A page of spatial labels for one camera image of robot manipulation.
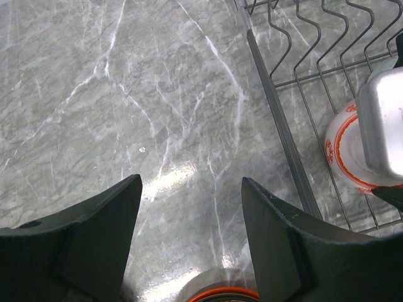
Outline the orange white patterned bowl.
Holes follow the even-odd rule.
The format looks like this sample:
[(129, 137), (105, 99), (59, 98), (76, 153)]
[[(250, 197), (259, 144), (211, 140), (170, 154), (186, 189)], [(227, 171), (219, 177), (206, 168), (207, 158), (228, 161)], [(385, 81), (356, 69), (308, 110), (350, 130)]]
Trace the orange white patterned bowl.
[(354, 101), (338, 111), (330, 122), (324, 151), (332, 172), (363, 194), (371, 196), (378, 187), (402, 187), (402, 181), (380, 176), (366, 165)]

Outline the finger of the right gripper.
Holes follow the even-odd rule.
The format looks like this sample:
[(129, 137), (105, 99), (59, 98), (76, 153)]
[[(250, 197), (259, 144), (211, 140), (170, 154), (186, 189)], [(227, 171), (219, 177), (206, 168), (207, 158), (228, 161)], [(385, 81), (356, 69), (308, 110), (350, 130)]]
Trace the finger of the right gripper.
[(403, 211), (403, 188), (402, 187), (378, 187), (372, 189), (373, 195), (391, 204), (399, 211)]

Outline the black wire dish rack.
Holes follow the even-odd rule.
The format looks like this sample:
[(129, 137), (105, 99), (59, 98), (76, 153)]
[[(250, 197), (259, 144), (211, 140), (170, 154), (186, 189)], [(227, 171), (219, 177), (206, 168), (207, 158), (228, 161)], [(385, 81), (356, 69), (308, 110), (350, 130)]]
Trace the black wire dish rack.
[(284, 149), (285, 182), (269, 190), (333, 225), (386, 236), (402, 213), (330, 168), (325, 132), (370, 74), (397, 58), (401, 1), (241, 1), (253, 57)]

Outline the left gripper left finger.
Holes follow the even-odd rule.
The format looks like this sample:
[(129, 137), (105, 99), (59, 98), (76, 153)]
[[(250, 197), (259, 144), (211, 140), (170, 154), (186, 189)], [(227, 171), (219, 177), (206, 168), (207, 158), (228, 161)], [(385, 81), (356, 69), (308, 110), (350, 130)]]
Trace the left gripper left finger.
[(1, 300), (118, 301), (142, 194), (138, 174), (62, 211), (1, 229)]

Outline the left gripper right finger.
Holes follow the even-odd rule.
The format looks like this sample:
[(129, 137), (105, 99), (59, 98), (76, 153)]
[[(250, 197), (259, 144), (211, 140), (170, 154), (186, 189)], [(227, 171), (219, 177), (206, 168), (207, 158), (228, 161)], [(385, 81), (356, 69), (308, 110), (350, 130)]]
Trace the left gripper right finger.
[(402, 235), (319, 220), (245, 177), (247, 239), (261, 301), (401, 301)]

